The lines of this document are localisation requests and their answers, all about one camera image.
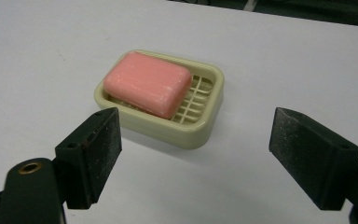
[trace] soap bar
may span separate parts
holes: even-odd
[[[142,53],[127,53],[103,80],[104,90],[143,111],[171,119],[191,85],[190,71]]]

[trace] soap dish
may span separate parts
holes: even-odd
[[[172,119],[162,119],[113,98],[103,89],[94,92],[101,109],[117,107],[120,125],[172,145],[193,149],[204,145],[223,102],[224,76],[216,66],[146,50],[131,50],[186,67],[192,76],[191,88]]]

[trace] soap dish ridge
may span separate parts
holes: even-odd
[[[98,106],[101,109],[117,107],[120,125],[124,128],[182,148],[193,149],[204,145],[209,139],[215,117],[223,102],[225,80],[222,71],[207,63],[140,49],[131,51],[186,67],[191,73],[192,83],[185,99],[172,119],[162,119],[110,96],[104,91],[101,81],[94,92]],[[116,64],[127,53],[122,55]]]

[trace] soap dish rim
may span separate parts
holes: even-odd
[[[214,122],[215,117],[213,116],[213,112],[215,114],[217,114],[217,111],[213,111],[213,109],[219,110],[220,105],[222,104],[223,87],[224,87],[224,82],[225,82],[223,72],[218,67],[216,67],[212,64],[201,63],[201,62],[184,59],[184,58],[180,58],[180,57],[176,57],[176,56],[172,56],[172,55],[167,55],[167,54],[163,54],[163,53],[157,53],[157,52],[143,50],[143,49],[133,49],[133,50],[129,50],[129,51],[125,52],[115,62],[115,64],[112,66],[112,68],[106,74],[109,74],[110,71],[112,71],[112,69],[124,58],[124,56],[132,51],[143,53],[145,55],[153,56],[153,57],[156,57],[156,58],[168,61],[168,62],[172,62],[172,63],[191,64],[192,66],[197,66],[197,67],[201,67],[203,69],[211,70],[211,72],[213,73],[214,79],[215,79],[215,81],[213,81],[213,90],[211,91],[208,102],[206,103],[206,106],[202,111],[202,115],[200,116],[200,119],[194,123],[191,123],[191,124],[178,123],[178,122],[172,121],[170,119],[159,118],[157,116],[145,113],[143,111],[139,111],[139,110],[129,108],[127,106],[120,105],[120,104],[114,103],[112,101],[109,101],[105,97],[108,93],[106,93],[103,89],[103,80],[98,84],[98,86],[94,92],[94,100],[100,108],[117,107],[119,112],[121,112],[120,115],[122,113],[124,113],[127,116],[136,117],[137,119],[146,119],[149,122],[155,123],[156,125],[162,124],[166,128],[175,129],[175,130],[178,130],[179,132],[183,132],[183,133],[200,132],[200,131],[202,131],[202,129],[204,129],[204,126],[206,126],[207,123]]]

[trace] white tabletop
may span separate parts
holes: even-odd
[[[358,145],[358,27],[158,0],[0,1],[0,190],[91,113],[113,63],[147,49],[218,66],[211,138],[184,150],[122,129],[100,201],[68,223],[349,223],[323,212],[269,152],[275,107]]]

